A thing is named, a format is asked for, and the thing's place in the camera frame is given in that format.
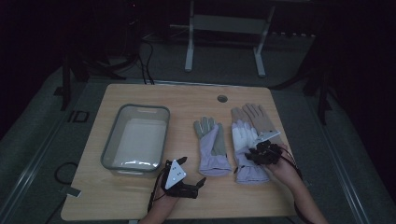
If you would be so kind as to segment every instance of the wooden table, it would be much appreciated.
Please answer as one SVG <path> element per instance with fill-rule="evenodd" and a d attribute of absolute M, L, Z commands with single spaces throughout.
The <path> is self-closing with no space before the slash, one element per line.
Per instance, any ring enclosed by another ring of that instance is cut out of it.
<path fill-rule="evenodd" d="M 226 103 L 218 96 L 228 98 Z M 186 184 L 203 178 L 198 173 L 199 142 L 192 127 L 202 116 L 213 117 L 224 127 L 229 162 L 233 158 L 231 109 L 245 103 L 263 105 L 281 140 L 288 139 L 271 92 L 265 88 L 181 85 L 111 84 L 107 87 L 81 157 L 72 187 L 81 190 L 78 198 L 68 196 L 62 210 L 64 220 L 140 219 L 147 213 L 155 178 L 115 176 L 105 169 L 101 154 L 119 108 L 125 104 L 164 105 L 171 118 L 163 153 L 166 160 L 188 157 L 182 164 Z M 235 183 L 235 174 L 208 177 L 197 199 L 180 199 L 169 218 L 278 217 L 294 216 L 292 196 L 275 178 L 246 186 Z"/>

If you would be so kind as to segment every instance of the person's right hand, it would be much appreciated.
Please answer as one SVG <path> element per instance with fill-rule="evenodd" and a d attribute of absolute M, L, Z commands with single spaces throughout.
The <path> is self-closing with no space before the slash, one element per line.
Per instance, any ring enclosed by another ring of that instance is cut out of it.
<path fill-rule="evenodd" d="M 286 145 L 279 145 L 279 146 L 284 148 L 282 149 L 282 157 L 286 158 L 291 163 L 293 163 L 291 157 L 286 152 L 286 150 L 288 149 L 287 146 Z M 282 182 L 288 188 L 295 187 L 296 185 L 302 183 L 302 179 L 300 178 L 294 167 L 292 167 L 287 161 L 285 161 L 282 158 L 279 159 L 277 164 L 269 164 L 265 166 L 273 173 L 273 175 L 280 182 Z"/>

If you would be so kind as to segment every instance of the dark background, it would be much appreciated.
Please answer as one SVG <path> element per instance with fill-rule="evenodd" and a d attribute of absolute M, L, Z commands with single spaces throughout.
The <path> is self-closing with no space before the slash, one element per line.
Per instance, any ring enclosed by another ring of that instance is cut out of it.
<path fill-rule="evenodd" d="M 396 3 L 349 0 L 277 4 L 270 31 L 317 36 L 305 66 L 325 64 L 332 68 L 331 86 L 395 200 Z M 203 0 L 197 10 L 219 13 L 219 5 L 220 1 Z M 232 6 L 234 15 L 261 15 L 259 10 Z M 99 60 L 108 34 L 103 31 L 117 32 L 125 21 L 141 19 L 166 39 L 169 24 L 188 24 L 188 13 L 189 1 L 185 0 L 2 1 L 0 138 L 44 80 L 62 65 L 70 46 L 78 46 Z M 131 50 L 138 48 L 138 37 L 128 45 Z"/>

